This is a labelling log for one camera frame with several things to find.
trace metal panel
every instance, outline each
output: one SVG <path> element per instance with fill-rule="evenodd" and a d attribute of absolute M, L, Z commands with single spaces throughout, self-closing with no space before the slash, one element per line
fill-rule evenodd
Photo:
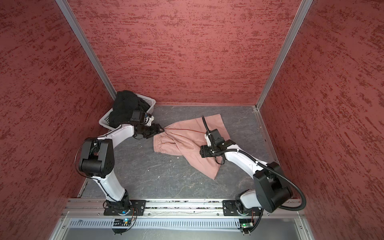
<path fill-rule="evenodd" d="M 300 240 L 293 219 L 265 219 L 260 222 L 258 228 L 250 235 L 242 235 L 239 230 L 223 231 L 223 229 L 189 229 L 188 231 L 175 229 L 140 229 L 132 228 L 122 236 L 114 236 L 111 229 L 107 228 L 69 228 L 65 234 L 69 240 L 105 240 L 105 239 L 135 239 L 135 240 L 255 240 L 255 239 L 279 239 Z"/>
<path fill-rule="evenodd" d="M 60 218 L 56 224 L 55 229 L 53 230 L 51 237 L 49 240 L 61 240 L 64 238 L 65 233 L 68 229 L 68 224 L 70 222 L 71 218 Z"/>
<path fill-rule="evenodd" d="M 314 240 L 309 223 L 306 219 L 296 218 L 295 223 L 301 240 Z"/>
<path fill-rule="evenodd" d="M 268 94 L 269 89 L 271 88 L 273 81 L 275 80 L 275 77 L 277 73 L 279 72 L 279 69 L 281 65 L 283 64 L 283 61 L 285 59 L 285 56 L 287 55 L 289 48 L 291 47 L 293 40 L 296 37 L 297 32 L 299 31 L 299 28 L 301 24 L 303 23 L 304 17 L 308 12 L 308 9 L 310 8 L 312 4 L 312 0 L 303 0 L 299 6 L 299 9 L 297 10 L 296 16 L 293 19 L 291 28 L 288 31 L 288 34 L 285 38 L 285 41 L 283 43 L 283 46 L 281 47 L 281 50 L 279 52 L 279 55 L 277 56 L 277 59 L 275 61 L 275 64 L 273 65 L 273 68 L 271 70 L 271 74 L 269 75 L 265 86 L 263 88 L 263 91 L 261 92 L 261 95 L 256 103 L 257 110 L 260 110 L 261 105 L 263 104 L 265 97 Z"/>
<path fill-rule="evenodd" d="M 68 2 L 66 0 L 56 0 L 56 3 L 59 5 L 65 18 L 67 19 L 68 23 L 70 24 L 73 32 L 75 33 L 76 37 L 80 41 L 81 45 L 83 46 L 85 53 L 88 55 L 89 59 L 91 60 L 93 66 L 95 67 L 97 73 L 99 74 L 99 76 L 100 76 L 101 80 L 103 81 L 105 87 L 107 88 L 109 94 L 111 95 L 113 100 L 115 100 L 116 90 L 113 87 L 111 81 L 109 80 L 107 73 L 104 71 L 103 66 L 101 65 L 95 52 L 93 51 L 87 37 L 85 37 L 85 34 L 84 34 L 83 30 L 81 29 L 80 24 L 77 22 L 76 17 L 74 16 Z"/>
<path fill-rule="evenodd" d="M 127 228 L 114 227 L 115 218 L 71 218 L 68 228 Z M 140 229 L 178 229 L 178 230 L 236 230 L 240 226 L 238 218 L 138 218 L 132 227 Z"/>

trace mounting plate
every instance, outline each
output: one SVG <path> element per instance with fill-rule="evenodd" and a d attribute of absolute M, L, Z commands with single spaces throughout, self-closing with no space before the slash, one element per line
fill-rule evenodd
<path fill-rule="evenodd" d="M 235 202 L 236 200 L 223 200 L 224 216 L 240 216 L 239 212 L 237 211 Z M 260 209 L 258 207 L 251 208 L 249 213 L 251 213 L 251 210 L 253 210 L 255 216 L 260 216 Z"/>
<path fill-rule="evenodd" d="M 138 216 L 143 216 L 143 213 L 144 213 L 144 210 L 145 210 L 145 204 L 146 204 L 147 201 L 146 200 L 130 200 L 130 201 L 131 201 L 132 206 L 135 207 L 138 210 L 137 215 Z M 114 211 L 113 209 L 110 209 L 110 208 L 107 207 L 104 210 L 104 216 L 121 216 L 121 215 L 119 215 L 119 214 L 117 214 L 116 212 L 113 212 L 113 211 Z M 128 214 L 125 215 L 125 216 L 132 216 L 132 214 L 133 214 L 133 211 L 130 210 L 128 212 Z"/>

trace vent grille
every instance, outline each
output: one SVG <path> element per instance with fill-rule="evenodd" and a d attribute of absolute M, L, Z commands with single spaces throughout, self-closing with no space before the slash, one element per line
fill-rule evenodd
<path fill-rule="evenodd" d="M 114 218 L 72 218 L 68 228 L 112 228 Z M 138 218 L 132 228 L 238 229 L 238 219 Z"/>

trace black garment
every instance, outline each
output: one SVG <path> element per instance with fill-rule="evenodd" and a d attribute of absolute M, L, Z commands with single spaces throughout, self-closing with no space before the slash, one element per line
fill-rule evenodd
<path fill-rule="evenodd" d="M 133 92 L 127 90 L 118 92 L 113 103 L 113 111 L 108 117 L 109 126 L 116 128 L 129 122 L 134 110 L 146 112 L 149 108 L 149 104 Z"/>

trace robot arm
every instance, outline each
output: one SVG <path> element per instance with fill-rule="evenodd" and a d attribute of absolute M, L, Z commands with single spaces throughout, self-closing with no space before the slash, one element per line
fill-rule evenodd
<path fill-rule="evenodd" d="M 128 192 L 121 186 L 113 170 L 113 149 L 137 134 L 150 138 L 164 131 L 159 124 L 152 124 L 153 120 L 148 113 L 134 111 L 130 124 L 122 124 L 97 138 L 87 138 L 83 143 L 78 169 L 93 179 L 105 194 L 108 209 L 105 215 L 126 215 L 131 207 Z"/>
<path fill-rule="evenodd" d="M 202 119 L 207 130 L 205 133 L 207 145 L 201 146 L 201 157 L 222 156 L 224 161 L 233 162 L 254 181 L 255 190 L 245 191 L 236 197 L 235 204 L 240 214 L 249 213 L 253 207 L 265 209 L 267 212 L 273 212 L 278 207 L 293 211 L 305 207 L 306 200 L 303 192 L 284 176 L 279 164 L 276 162 L 268 164 L 243 151 L 234 141 L 225 141 L 217 129 L 210 131 L 204 117 Z M 293 196 L 291 186 L 301 196 L 302 204 L 298 207 L 282 206 Z"/>

